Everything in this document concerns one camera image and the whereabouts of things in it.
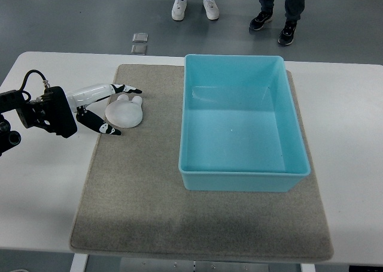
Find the shoe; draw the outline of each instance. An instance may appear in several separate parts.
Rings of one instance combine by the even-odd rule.
[[[218,10],[217,4],[214,0],[203,0],[203,6],[206,10],[206,16],[210,20],[216,20],[220,16],[220,11]]]
[[[291,43],[293,43],[294,32],[296,27],[296,22],[286,22],[285,28],[281,31],[281,34],[279,35],[278,43],[282,44],[283,46],[289,46]]]
[[[185,9],[186,9],[187,1],[175,0],[173,9],[172,9],[172,18],[178,22],[180,22],[185,17]]]
[[[249,28],[254,31],[259,31],[266,22],[271,22],[272,19],[273,12],[267,13],[265,11],[261,11],[258,16],[250,22]]]

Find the white plastic toy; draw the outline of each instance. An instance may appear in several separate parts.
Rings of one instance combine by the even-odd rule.
[[[139,125],[142,120],[142,98],[134,96],[132,100],[126,94],[121,94],[116,101],[107,106],[105,115],[115,126],[131,128]]]

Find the gray felt mat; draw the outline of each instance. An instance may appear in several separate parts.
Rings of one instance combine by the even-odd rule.
[[[184,188],[178,171],[183,78],[183,67],[119,66],[115,82],[143,91],[144,118],[137,127],[122,129],[123,136],[99,137],[71,249],[194,261],[331,258],[333,248],[310,154],[311,175],[289,192]],[[302,132],[308,150],[303,127]]]

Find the white table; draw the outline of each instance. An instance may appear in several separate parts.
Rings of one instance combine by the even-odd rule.
[[[30,69],[64,91],[111,83],[120,64],[183,65],[183,58],[27,52],[0,92]],[[296,87],[337,264],[383,264],[383,66],[286,62]],[[32,99],[44,87],[32,74]],[[107,100],[92,104],[102,116]],[[0,248],[69,252],[69,235],[97,134],[78,124],[68,139],[25,129],[3,114],[22,142],[0,157]]]

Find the gray floor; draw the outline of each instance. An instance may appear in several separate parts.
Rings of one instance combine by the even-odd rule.
[[[260,10],[257,0],[216,1],[219,20],[206,18],[202,0],[188,0],[185,19],[175,22],[174,0],[0,0],[0,83],[23,52],[128,55],[136,32],[149,34],[147,54],[155,56],[280,55],[287,61],[383,64],[383,0],[306,0],[289,47],[277,44],[285,21],[284,0],[275,0],[274,20],[259,32],[248,29]],[[14,81],[17,89],[22,80]],[[13,265],[18,255],[0,250],[4,265]],[[64,255],[62,261],[71,256]],[[34,252],[28,259],[49,257]],[[90,261],[89,265],[101,261],[106,267],[108,261],[113,266],[119,259]],[[320,269],[346,271],[346,266]]]

